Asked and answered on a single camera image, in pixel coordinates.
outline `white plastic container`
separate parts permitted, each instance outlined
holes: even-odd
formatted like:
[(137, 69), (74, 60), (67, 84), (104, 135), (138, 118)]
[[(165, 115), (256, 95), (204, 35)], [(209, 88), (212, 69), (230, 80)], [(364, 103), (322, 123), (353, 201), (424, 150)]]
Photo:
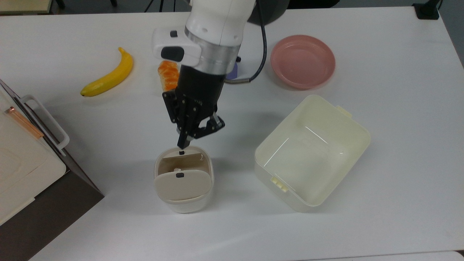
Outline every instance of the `white plastic container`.
[(160, 199), (179, 213), (204, 208), (212, 195), (213, 165), (208, 154), (199, 147), (169, 149), (155, 164), (155, 190)]
[(369, 146), (369, 132), (317, 95), (303, 100), (255, 152), (255, 174), (298, 212), (320, 205)]

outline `yellow banana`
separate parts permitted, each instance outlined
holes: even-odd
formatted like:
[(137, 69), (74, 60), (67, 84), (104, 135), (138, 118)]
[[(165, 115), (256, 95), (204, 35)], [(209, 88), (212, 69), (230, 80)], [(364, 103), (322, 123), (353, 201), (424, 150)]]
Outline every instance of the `yellow banana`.
[(103, 93), (120, 84), (129, 75), (134, 65), (134, 60), (132, 56), (121, 47), (119, 47), (118, 50), (121, 52), (121, 62), (119, 65), (112, 72), (86, 85), (81, 91), (82, 96), (90, 97)]

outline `pink plate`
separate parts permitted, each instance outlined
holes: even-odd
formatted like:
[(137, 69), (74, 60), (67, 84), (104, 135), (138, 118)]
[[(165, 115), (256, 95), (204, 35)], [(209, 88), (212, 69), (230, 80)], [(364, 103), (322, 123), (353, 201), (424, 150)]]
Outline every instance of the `pink plate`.
[(288, 85), (311, 89), (330, 79), (335, 70), (335, 56), (317, 38), (292, 35), (280, 40), (272, 49), (271, 66)]

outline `white handle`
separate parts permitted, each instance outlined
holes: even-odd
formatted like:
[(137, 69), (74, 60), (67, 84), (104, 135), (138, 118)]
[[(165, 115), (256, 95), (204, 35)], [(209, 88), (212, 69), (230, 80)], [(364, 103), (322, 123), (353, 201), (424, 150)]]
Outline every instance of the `white handle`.
[(53, 123), (53, 125), (55, 125), (55, 127), (58, 129), (58, 131), (61, 133), (61, 135), (63, 135), (63, 141), (56, 144), (55, 140), (52, 137), (48, 136), (48, 133), (46, 133), (46, 131), (44, 131), (44, 133), (47, 135), (47, 137), (50, 139), (50, 141), (55, 145), (55, 147), (58, 150), (61, 151), (69, 143), (68, 134), (63, 130), (63, 128), (61, 128), (61, 126), (58, 124), (58, 122), (52, 117), (52, 115), (41, 104), (41, 102), (39, 102), (34, 96), (28, 94), (28, 95), (23, 96), (21, 99), (19, 99), (19, 101), (21, 103), (23, 103), (23, 104), (26, 104), (26, 102), (28, 102), (30, 100), (33, 100), (33, 101), (35, 101), (37, 103), (37, 105), (44, 111), (45, 115), (49, 118), (49, 120), (51, 120), (51, 122)]
[(182, 27), (156, 28), (153, 31), (152, 48), (153, 54), (158, 59), (171, 60), (192, 67), (200, 62), (200, 45), (192, 42), (185, 35)]

